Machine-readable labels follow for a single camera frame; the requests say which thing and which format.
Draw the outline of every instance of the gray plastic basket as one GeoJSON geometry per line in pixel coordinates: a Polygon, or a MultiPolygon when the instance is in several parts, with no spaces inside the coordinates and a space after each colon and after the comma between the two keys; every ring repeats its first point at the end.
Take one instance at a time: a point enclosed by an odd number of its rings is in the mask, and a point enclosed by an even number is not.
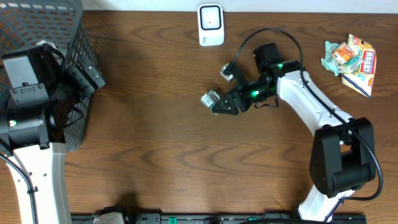
{"type": "MultiPolygon", "coordinates": [[[[81,23],[83,5],[80,0],[0,0],[0,55],[8,50],[26,45],[35,45],[48,40],[64,54],[67,65],[87,55],[94,63],[96,57],[81,23]]],[[[0,70],[0,110],[9,103],[10,83],[5,69],[0,70]]],[[[83,118],[65,130],[67,151],[79,148],[85,132],[91,97],[76,104],[84,112],[83,118]]],[[[72,111],[69,121],[79,114],[72,111]]]]}

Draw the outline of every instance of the wood grain surface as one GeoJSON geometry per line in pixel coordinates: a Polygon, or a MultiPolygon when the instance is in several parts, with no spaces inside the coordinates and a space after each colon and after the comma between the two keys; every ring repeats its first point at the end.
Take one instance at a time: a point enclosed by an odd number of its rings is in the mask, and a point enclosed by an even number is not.
{"type": "MultiPolygon", "coordinates": [[[[225,42],[198,43],[194,12],[85,12],[83,23],[107,84],[95,93],[81,149],[67,154],[72,213],[115,203],[173,213],[293,210],[312,181],[312,135],[292,108],[251,108],[214,115],[200,102],[210,89],[228,91],[219,74],[245,37],[261,27],[294,35],[312,80],[334,103],[374,126],[384,171],[382,195],[346,202],[339,212],[364,213],[368,223],[398,219],[398,16],[377,14],[225,13],[225,42]],[[325,41],[354,34],[377,50],[373,99],[341,84],[320,63],[325,41]]],[[[239,57],[251,79],[252,51],[276,41],[286,60],[295,45],[272,32],[255,36],[239,57]]],[[[373,194],[377,181],[356,196],[373,194]]],[[[0,164],[0,223],[20,223],[11,175],[0,164]]]]}

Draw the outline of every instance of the white backdrop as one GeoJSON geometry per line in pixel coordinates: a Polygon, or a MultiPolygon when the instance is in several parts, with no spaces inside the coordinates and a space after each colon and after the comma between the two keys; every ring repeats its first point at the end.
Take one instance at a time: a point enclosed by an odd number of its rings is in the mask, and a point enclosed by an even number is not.
{"type": "Polygon", "coordinates": [[[398,13],[398,0],[82,0],[85,10],[196,11],[219,3],[226,12],[398,13]]]}

